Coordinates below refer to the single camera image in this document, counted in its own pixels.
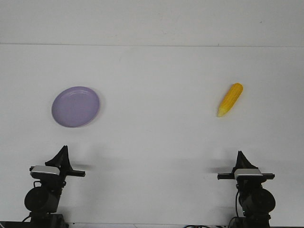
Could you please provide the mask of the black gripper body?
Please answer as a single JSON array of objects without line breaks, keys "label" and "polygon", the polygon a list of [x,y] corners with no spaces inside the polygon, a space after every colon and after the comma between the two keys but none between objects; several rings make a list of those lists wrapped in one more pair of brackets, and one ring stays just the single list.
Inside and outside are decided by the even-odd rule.
[{"label": "black gripper body", "polygon": [[273,180],[275,175],[273,173],[262,173],[261,177],[250,177],[250,178],[238,178],[234,177],[234,173],[218,173],[218,180],[235,180],[237,182],[237,189],[257,189],[261,188],[262,184],[267,180]]},{"label": "black gripper body", "polygon": [[59,167],[60,175],[59,176],[52,176],[48,178],[38,179],[41,183],[41,186],[46,187],[50,190],[58,190],[62,189],[66,185],[66,177],[72,176],[72,177],[85,177],[84,171],[66,171],[62,167]]}]

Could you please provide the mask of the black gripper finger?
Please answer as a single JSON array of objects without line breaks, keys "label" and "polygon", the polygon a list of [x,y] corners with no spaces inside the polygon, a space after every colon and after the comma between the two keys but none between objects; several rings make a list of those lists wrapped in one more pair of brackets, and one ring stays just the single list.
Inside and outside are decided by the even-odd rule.
[{"label": "black gripper finger", "polygon": [[61,166],[65,151],[66,151],[66,148],[62,147],[61,150],[55,155],[54,158],[45,162],[45,165],[46,166]]},{"label": "black gripper finger", "polygon": [[246,158],[244,153],[241,153],[241,168],[242,169],[258,169],[255,165],[251,164]]},{"label": "black gripper finger", "polygon": [[72,171],[73,168],[70,164],[69,155],[68,155],[68,146],[64,145],[62,148],[62,168],[66,171]]},{"label": "black gripper finger", "polygon": [[235,165],[235,167],[232,169],[232,172],[233,172],[233,173],[234,173],[237,169],[242,169],[242,168],[243,168],[243,165],[242,165],[242,156],[243,156],[242,151],[238,151],[238,153],[237,153],[236,165]]}]

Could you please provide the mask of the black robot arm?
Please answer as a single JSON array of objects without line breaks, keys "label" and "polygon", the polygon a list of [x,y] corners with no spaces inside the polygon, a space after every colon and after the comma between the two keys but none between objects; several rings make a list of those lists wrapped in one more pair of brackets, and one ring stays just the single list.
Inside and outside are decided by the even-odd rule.
[{"label": "black robot arm", "polygon": [[68,146],[64,145],[54,158],[44,165],[29,168],[34,179],[33,188],[26,194],[24,205],[29,210],[29,228],[68,228],[63,214],[57,214],[66,177],[85,177],[84,171],[74,170],[70,164]]},{"label": "black robot arm", "polygon": [[235,180],[237,194],[235,208],[242,208],[243,216],[238,212],[229,224],[229,228],[268,228],[270,212],[274,210],[276,201],[271,192],[262,184],[275,178],[273,173],[262,173],[249,162],[242,151],[238,151],[235,167],[230,173],[218,173],[218,180]]}]

